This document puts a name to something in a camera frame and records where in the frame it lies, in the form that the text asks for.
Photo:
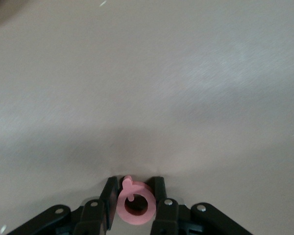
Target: screw head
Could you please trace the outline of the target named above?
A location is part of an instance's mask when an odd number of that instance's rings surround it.
[[[173,201],[170,200],[170,199],[167,199],[167,200],[165,200],[165,204],[166,204],[167,206],[171,206],[171,205],[173,204]]]
[[[91,207],[96,207],[96,206],[98,206],[98,202],[92,202],[92,203],[90,204],[90,206],[91,206]]]
[[[61,214],[64,210],[62,208],[59,208],[55,211],[56,214]]]
[[[205,212],[207,209],[204,205],[198,205],[197,210],[199,210],[200,212]]]

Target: metallic surface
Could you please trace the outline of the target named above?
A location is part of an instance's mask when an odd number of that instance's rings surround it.
[[[102,2],[0,17],[3,234],[127,174],[294,234],[294,0]]]

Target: screw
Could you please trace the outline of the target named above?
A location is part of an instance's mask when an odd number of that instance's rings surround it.
[[[59,208],[55,211],[56,214],[61,214],[64,210],[62,208]]]
[[[170,199],[165,200],[165,204],[168,206],[171,206],[173,204],[173,201]]]
[[[197,210],[199,210],[200,212],[205,212],[206,211],[206,207],[204,205],[198,205],[197,206]]]
[[[98,206],[98,202],[92,202],[92,203],[90,204],[90,206],[91,206],[91,207],[96,207],[96,206]]]

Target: pink plastic toy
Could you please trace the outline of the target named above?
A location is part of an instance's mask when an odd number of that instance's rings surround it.
[[[119,194],[117,213],[122,220],[129,224],[141,225],[150,221],[156,212],[156,199],[152,189],[143,182],[133,181],[131,176],[125,176],[122,182],[123,190]],[[140,195],[147,201],[147,208],[142,211],[135,211],[129,208],[125,201],[134,201],[134,195]]]

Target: silver screw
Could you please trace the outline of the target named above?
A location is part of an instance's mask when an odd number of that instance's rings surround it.
[[[60,208],[60,209],[57,209],[57,210],[55,211],[55,213],[56,213],[56,214],[61,214],[63,211],[64,211],[64,210],[63,210],[62,208]]]
[[[204,205],[198,205],[197,206],[197,210],[199,210],[200,212],[205,212],[206,211],[206,207]]]
[[[90,206],[91,206],[91,207],[96,207],[96,206],[98,206],[98,202],[92,202],[92,203],[90,204]]]
[[[171,206],[173,204],[173,201],[170,199],[165,200],[165,204],[168,206]]]

